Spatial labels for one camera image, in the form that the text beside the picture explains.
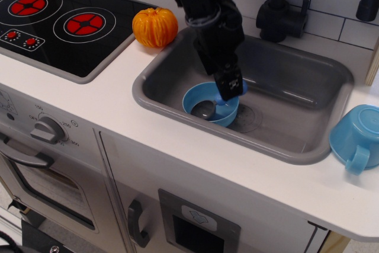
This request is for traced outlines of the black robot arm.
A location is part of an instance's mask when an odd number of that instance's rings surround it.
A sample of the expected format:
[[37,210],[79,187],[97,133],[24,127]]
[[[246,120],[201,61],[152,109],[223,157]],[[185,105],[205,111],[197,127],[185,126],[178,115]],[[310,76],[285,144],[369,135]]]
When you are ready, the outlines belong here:
[[175,0],[187,26],[196,32],[195,49],[223,100],[243,94],[236,49],[244,41],[242,15],[232,0]]

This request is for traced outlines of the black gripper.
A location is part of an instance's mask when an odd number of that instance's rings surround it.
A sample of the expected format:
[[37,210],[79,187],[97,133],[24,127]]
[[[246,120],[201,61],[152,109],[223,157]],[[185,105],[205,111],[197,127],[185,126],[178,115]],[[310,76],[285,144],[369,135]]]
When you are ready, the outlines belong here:
[[244,41],[242,15],[232,0],[221,0],[220,16],[207,27],[196,29],[194,47],[203,67],[214,79],[224,101],[245,94],[245,82],[237,68],[237,47]]

